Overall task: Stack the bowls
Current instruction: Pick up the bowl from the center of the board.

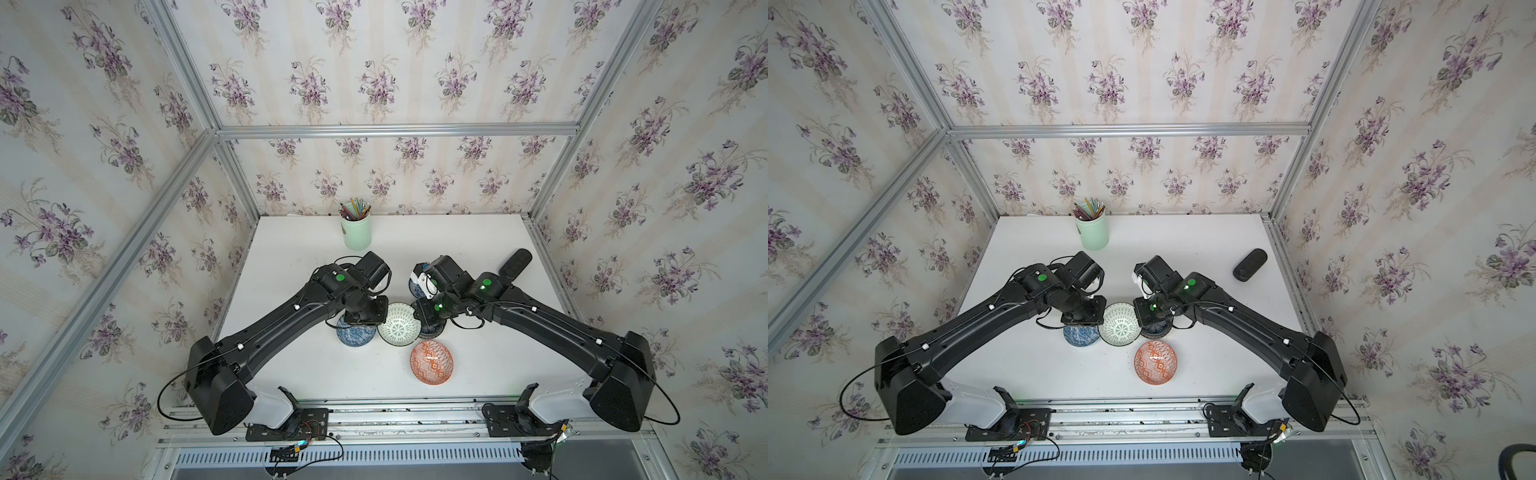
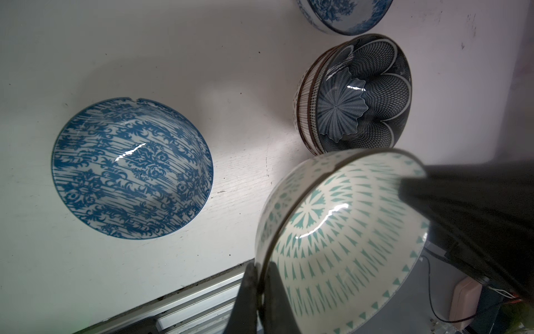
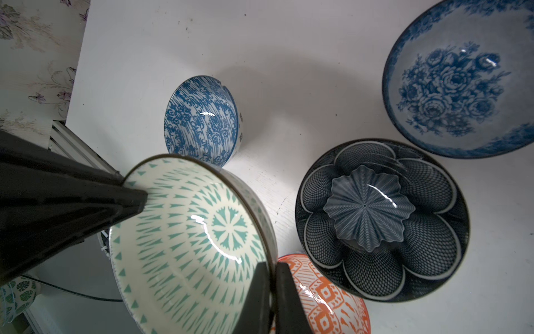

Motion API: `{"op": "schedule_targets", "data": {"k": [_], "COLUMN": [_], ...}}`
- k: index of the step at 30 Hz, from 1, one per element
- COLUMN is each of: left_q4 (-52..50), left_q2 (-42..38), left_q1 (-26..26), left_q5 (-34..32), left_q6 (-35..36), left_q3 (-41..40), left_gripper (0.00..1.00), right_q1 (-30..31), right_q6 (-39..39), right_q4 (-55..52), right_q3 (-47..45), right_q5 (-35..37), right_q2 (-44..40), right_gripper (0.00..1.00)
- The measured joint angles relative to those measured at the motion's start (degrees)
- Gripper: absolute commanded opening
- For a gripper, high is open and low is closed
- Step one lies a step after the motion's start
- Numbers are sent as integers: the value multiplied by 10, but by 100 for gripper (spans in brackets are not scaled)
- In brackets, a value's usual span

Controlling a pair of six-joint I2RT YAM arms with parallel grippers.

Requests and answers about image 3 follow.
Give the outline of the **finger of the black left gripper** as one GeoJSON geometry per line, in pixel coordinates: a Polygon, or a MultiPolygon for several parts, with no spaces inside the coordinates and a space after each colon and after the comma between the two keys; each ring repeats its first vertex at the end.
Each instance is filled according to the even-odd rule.
{"type": "Polygon", "coordinates": [[[1,133],[1,284],[140,214],[147,193],[107,173],[1,133]]]}

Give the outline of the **white green patterned bowl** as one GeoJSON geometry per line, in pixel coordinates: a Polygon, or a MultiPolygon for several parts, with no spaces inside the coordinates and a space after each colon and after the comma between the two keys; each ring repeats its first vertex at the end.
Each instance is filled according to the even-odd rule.
{"type": "Polygon", "coordinates": [[[176,154],[135,166],[124,186],[143,211],[110,230],[113,273],[143,333],[231,333],[259,263],[273,273],[273,224],[229,171],[176,154]]]}

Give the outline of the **blue floral swirl bowl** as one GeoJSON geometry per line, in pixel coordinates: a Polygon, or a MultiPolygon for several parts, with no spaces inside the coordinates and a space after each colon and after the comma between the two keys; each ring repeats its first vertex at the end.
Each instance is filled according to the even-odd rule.
{"type": "Polygon", "coordinates": [[[221,81],[195,76],[170,97],[164,116],[164,140],[170,154],[221,168],[243,141],[243,116],[221,81]]]}

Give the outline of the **dark navy petal bowl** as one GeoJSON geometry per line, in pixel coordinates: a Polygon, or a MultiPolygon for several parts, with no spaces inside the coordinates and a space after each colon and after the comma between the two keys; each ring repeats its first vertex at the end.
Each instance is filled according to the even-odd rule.
{"type": "Polygon", "coordinates": [[[363,299],[420,299],[461,265],[469,211],[451,175],[419,149],[385,139],[332,148],[296,198],[298,238],[331,282],[363,299]]]}

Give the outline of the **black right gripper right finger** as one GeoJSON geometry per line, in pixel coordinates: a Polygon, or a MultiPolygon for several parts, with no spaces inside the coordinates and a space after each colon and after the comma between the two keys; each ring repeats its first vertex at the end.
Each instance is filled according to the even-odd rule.
{"type": "Polygon", "coordinates": [[[312,334],[310,324],[298,295],[290,267],[287,263],[279,262],[275,272],[275,332],[309,333],[312,334]]]}

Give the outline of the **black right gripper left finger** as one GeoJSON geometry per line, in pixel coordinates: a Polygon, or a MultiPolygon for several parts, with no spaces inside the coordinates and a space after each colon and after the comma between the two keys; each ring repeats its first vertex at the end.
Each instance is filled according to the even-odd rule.
{"type": "Polygon", "coordinates": [[[260,262],[243,304],[233,334],[269,333],[271,325],[271,284],[268,266],[260,262]]]}

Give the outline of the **orange patterned bowl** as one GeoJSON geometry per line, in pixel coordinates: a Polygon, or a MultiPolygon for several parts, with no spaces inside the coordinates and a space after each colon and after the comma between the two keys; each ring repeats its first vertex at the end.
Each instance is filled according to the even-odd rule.
{"type": "Polygon", "coordinates": [[[313,333],[370,333],[371,320],[363,299],[330,282],[304,254],[279,258],[289,265],[313,333]]]}

